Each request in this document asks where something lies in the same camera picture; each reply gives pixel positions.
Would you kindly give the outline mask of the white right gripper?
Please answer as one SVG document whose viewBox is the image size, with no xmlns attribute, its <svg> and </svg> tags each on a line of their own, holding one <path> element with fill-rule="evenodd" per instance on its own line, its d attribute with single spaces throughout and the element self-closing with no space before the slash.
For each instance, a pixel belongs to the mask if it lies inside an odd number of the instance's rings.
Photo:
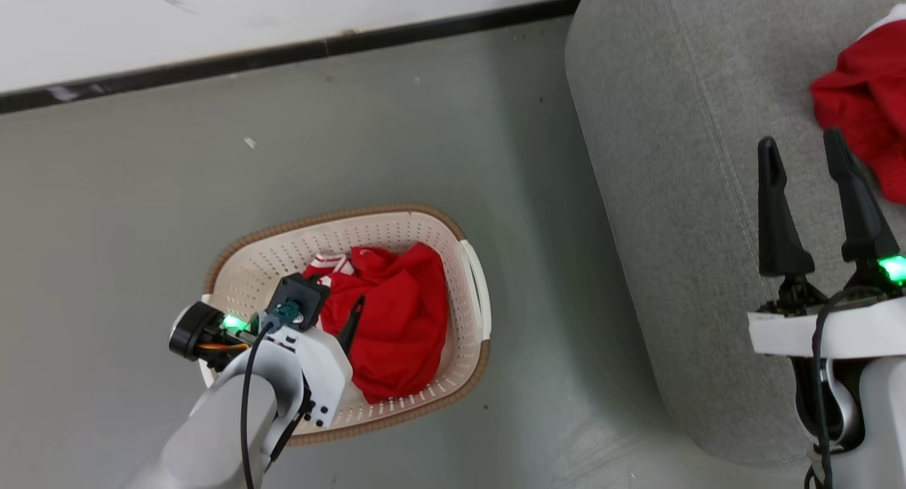
<svg viewBox="0 0 906 489">
<path fill-rule="evenodd" d="M 906 356 L 906 258 L 892 258 L 900 247 L 842 131 L 824 131 L 828 172 L 836 182 L 847 238 L 842 260 L 880 260 L 883 275 L 902 296 L 852 296 L 835 305 L 822 328 L 825 359 L 876 359 Z M 786 199 L 787 175 L 776 141 L 758 142 L 758 272 L 785 277 L 815 272 L 815 261 L 800 240 Z M 779 305 L 748 313 L 756 353 L 812 357 L 813 332 L 824 301 L 784 311 Z"/>
</svg>

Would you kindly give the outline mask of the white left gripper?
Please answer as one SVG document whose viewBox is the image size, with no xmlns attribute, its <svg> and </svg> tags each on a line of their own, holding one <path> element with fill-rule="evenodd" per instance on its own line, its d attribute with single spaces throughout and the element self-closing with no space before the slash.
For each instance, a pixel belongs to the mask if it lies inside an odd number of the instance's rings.
<svg viewBox="0 0 906 489">
<path fill-rule="evenodd" d="M 265 379 L 275 390 L 282 414 L 300 412 L 308 391 L 308 422 L 320 429 L 334 425 L 352 386 L 348 357 L 364 310 L 362 295 L 354 301 L 337 339 L 317 326 L 304 332 L 284 327 L 265 336 Z"/>
</svg>

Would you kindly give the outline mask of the red garment with striped cuffs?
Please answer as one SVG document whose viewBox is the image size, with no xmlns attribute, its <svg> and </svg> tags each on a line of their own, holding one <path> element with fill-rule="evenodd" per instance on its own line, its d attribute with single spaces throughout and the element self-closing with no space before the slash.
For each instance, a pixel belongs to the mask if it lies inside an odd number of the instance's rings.
<svg viewBox="0 0 906 489">
<path fill-rule="evenodd" d="M 350 348 L 352 382 L 369 404 L 418 393 L 439 369 L 449 325 L 442 259 L 417 243 L 392 253 L 357 246 L 316 255 L 303 271 L 330 288 L 319 322 L 339 335 L 359 299 L 365 300 Z"/>
</svg>

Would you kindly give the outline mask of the red garment with white trim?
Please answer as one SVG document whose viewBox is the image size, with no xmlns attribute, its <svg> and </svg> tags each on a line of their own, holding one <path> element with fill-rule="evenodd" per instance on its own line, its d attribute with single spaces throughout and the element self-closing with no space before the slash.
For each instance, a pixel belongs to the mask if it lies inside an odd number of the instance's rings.
<svg viewBox="0 0 906 489">
<path fill-rule="evenodd" d="M 884 198 L 906 205 L 906 3 L 842 50 L 811 93 L 819 126 L 840 129 Z"/>
</svg>

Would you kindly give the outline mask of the grey fabric sofa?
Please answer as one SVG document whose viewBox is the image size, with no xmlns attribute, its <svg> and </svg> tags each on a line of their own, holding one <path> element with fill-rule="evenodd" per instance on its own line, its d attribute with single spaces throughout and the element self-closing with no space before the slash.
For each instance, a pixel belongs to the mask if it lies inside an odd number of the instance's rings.
<svg viewBox="0 0 906 489">
<path fill-rule="evenodd" d="M 648 360 L 707 454 L 796 475 L 808 442 L 788 359 L 754 353 L 757 145 L 773 137 L 810 280 L 850 279 L 809 87 L 906 0 L 582 0 L 566 72 Z"/>
</svg>

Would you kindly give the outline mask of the cream perforated plastic laundry basket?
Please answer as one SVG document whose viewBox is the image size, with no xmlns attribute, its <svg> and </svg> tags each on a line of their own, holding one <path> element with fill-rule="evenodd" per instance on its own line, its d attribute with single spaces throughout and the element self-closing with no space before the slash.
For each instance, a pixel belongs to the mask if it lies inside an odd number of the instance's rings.
<svg viewBox="0 0 906 489">
<path fill-rule="evenodd" d="M 202 299 L 240 318 L 263 308 L 276 280 L 303 270 L 318 253 L 346 253 L 360 245 L 402 253 L 424 243 L 440 254 L 449 295 L 449 327 L 436 376 L 404 398 L 369 404 L 348 388 L 333 421 L 303 421 L 288 441 L 307 446 L 372 433 L 430 414 L 465 398 L 484 375 L 490 356 L 492 311 L 488 280 L 465 232 L 439 209 L 389 205 L 311 216 L 238 238 L 214 260 Z"/>
</svg>

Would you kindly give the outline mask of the black wall baseboard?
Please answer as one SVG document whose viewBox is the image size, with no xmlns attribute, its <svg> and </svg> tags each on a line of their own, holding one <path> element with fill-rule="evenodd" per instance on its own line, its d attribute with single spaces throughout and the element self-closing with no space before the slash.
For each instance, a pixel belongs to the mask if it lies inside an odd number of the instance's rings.
<svg viewBox="0 0 906 489">
<path fill-rule="evenodd" d="M 0 93 L 0 115 L 569 17 L 575 14 L 579 5 L 580 0 L 546 0 L 494 11 L 336 35 L 265 50 L 228 54 L 182 64 L 166 64 L 129 73 Z"/>
</svg>

